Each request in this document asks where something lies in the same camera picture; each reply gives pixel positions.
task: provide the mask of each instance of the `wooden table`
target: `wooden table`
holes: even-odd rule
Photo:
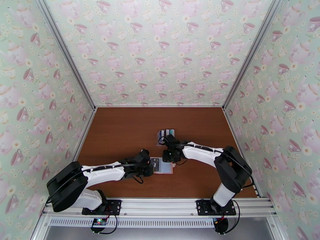
[[[175,129],[179,140],[236,148],[220,108],[99,108],[78,161],[88,166],[108,164],[135,156],[142,148],[149,150],[150,156],[161,157],[165,147],[156,146],[157,132],[166,128]],[[173,174],[144,178],[144,184],[127,179],[97,184],[90,189],[101,189],[107,197],[209,198],[220,183],[213,167],[188,160],[176,166]],[[256,194],[249,187],[237,196],[256,197]]]

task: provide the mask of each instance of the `floral wallpaper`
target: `floral wallpaper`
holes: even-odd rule
[[[320,0],[285,0],[227,113],[290,239],[320,239]]]
[[[46,0],[97,106],[221,106],[272,0]]]
[[[0,239],[29,239],[90,106],[33,0],[0,0]]]

